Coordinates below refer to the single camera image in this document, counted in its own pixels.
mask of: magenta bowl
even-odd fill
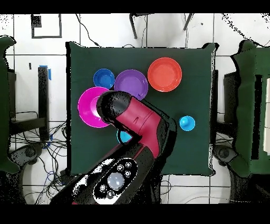
[[[91,127],[102,128],[110,125],[103,122],[97,112],[97,101],[99,97],[106,91],[109,90],[104,87],[93,87],[86,90],[79,99],[79,115],[83,122]]]

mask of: purple plate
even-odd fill
[[[128,92],[138,100],[142,100],[148,92],[148,81],[141,72],[126,70],[117,76],[114,90]]]

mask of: plate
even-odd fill
[[[159,58],[148,69],[148,81],[157,91],[169,92],[181,82],[182,70],[172,58]]]
[[[138,100],[142,100],[148,92],[148,81],[143,73],[129,69],[117,76],[114,90],[128,92]]]
[[[104,87],[93,87],[86,90],[78,101],[78,112],[87,125],[96,128],[107,127],[110,124],[105,123],[97,112],[97,101],[99,97],[108,89]]]
[[[97,87],[110,89],[114,84],[114,74],[109,69],[99,69],[94,74],[93,82]]]

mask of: blue bowl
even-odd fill
[[[93,77],[95,86],[112,88],[115,78],[114,74],[109,69],[99,69]]]
[[[183,130],[188,132],[195,127],[195,120],[190,116],[181,117],[179,119],[179,125]]]
[[[117,141],[120,143],[120,141],[118,139],[118,131],[119,130],[117,130],[116,138],[117,138]],[[120,132],[120,138],[121,138],[122,142],[125,143],[125,142],[128,142],[129,140],[131,140],[132,139],[132,136],[129,135],[128,133],[126,133],[126,132],[121,131]]]

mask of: black frame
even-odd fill
[[[15,108],[15,81],[14,70],[8,71],[10,118],[16,118]],[[49,140],[49,100],[48,100],[48,71],[46,67],[38,68],[38,116],[39,118],[27,120],[11,120],[9,134],[16,135],[21,132],[39,128],[40,140]]]
[[[42,27],[41,25],[41,16],[31,15],[31,30],[32,30],[32,39],[42,39],[42,38],[62,38],[62,22],[61,14],[59,14],[59,36],[35,36],[35,28]]]

